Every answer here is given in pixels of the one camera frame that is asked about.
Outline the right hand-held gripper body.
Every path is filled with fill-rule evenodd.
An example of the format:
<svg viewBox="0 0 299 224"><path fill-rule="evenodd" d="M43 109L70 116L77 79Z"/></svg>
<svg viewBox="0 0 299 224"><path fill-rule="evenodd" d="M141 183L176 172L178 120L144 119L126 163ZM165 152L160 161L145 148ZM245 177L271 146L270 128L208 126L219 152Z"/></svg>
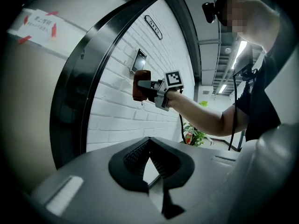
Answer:
<svg viewBox="0 0 299 224"><path fill-rule="evenodd" d="M182 93L184 84L180 71L175 70L165 72L163 79L151 81L149 87L152 91L154 91L155 107L168 111L168 98L166 97L167 92L173 90Z"/></svg>

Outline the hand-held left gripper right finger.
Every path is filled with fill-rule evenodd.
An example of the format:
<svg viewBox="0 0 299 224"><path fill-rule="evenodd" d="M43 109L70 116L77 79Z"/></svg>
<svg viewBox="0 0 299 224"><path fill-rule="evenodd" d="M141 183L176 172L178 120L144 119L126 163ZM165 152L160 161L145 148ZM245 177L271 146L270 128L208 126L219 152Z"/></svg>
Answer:
<svg viewBox="0 0 299 224"><path fill-rule="evenodd" d="M152 137L149 140L149 157L163 179L164 188L184 186L195 169L189 155Z"/></svg>

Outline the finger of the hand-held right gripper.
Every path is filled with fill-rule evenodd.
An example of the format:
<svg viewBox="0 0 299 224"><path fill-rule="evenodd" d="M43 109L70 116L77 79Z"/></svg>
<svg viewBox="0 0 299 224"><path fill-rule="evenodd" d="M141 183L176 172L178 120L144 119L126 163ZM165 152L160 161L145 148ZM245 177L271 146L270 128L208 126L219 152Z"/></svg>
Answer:
<svg viewBox="0 0 299 224"><path fill-rule="evenodd" d="M154 90L155 89L155 82L150 80L139 80L137 82L137 87L141 89L148 89Z"/></svg>

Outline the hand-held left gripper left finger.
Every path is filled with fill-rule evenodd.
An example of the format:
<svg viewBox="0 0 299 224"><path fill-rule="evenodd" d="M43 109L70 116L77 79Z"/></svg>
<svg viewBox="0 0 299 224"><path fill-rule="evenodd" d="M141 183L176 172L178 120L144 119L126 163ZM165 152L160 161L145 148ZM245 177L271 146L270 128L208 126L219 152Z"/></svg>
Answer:
<svg viewBox="0 0 299 224"><path fill-rule="evenodd" d="M143 180L146 164L150 158L149 138L131 144L115 153L108 164L113 179L124 189L148 193L148 183Z"/></svg>

